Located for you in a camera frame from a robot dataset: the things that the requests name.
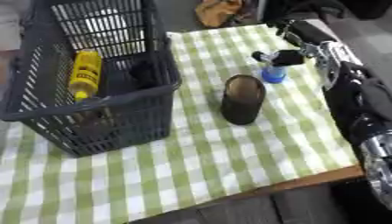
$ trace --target basket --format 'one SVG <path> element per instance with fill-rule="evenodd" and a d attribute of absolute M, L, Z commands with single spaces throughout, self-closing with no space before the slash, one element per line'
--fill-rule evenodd
<path fill-rule="evenodd" d="M 77 51 L 102 56 L 96 98 L 67 89 Z M 152 0 L 39 0 L 10 66 L 1 118 L 76 157 L 167 137 L 179 72 Z"/>

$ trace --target wooden table edge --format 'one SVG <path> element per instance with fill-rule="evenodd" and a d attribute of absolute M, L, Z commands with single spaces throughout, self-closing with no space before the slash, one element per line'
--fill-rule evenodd
<path fill-rule="evenodd" d="M 241 200 L 241 199 L 268 194 L 268 193 L 276 193 L 285 190 L 295 189 L 299 187 L 315 186 L 319 184 L 340 181 L 344 179 L 356 179 L 356 178 L 363 177 L 363 175 L 364 173 L 361 167 L 358 164 L 356 164 L 345 168 L 340 168 L 334 171 L 321 172 L 319 174 L 314 174 L 303 178 L 296 178 L 274 185 L 262 186 L 247 192 L 239 192 L 237 194 L 228 195 L 218 199 L 213 199 L 211 201 L 202 203 L 200 205 L 196 205 L 196 207 L 208 207 L 215 203 L 220 203 L 223 200 Z"/>

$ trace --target cup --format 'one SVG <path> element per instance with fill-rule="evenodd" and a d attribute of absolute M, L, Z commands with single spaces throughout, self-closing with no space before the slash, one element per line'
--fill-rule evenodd
<path fill-rule="evenodd" d="M 265 95 L 265 87 L 257 78 L 237 74 L 226 82 L 220 112 L 230 123 L 250 124 L 257 118 Z"/>

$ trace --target blue bottle cap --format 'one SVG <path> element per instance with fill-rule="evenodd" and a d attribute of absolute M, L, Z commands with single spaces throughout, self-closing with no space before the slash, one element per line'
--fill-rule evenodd
<path fill-rule="evenodd" d="M 269 83 L 281 83 L 286 77 L 284 66 L 266 66 L 262 69 L 262 78 Z"/>

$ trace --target green and white tablecloth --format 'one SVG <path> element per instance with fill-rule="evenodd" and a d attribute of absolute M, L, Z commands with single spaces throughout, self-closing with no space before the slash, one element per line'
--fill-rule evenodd
<path fill-rule="evenodd" d="M 258 76 L 250 54 L 289 47 L 274 32 L 260 25 L 172 33 L 183 84 L 165 140 L 74 159 L 21 123 L 2 123 L 1 223 L 124 223 L 355 164 L 310 64 L 266 84 L 255 124 L 222 118 L 224 82 Z"/>

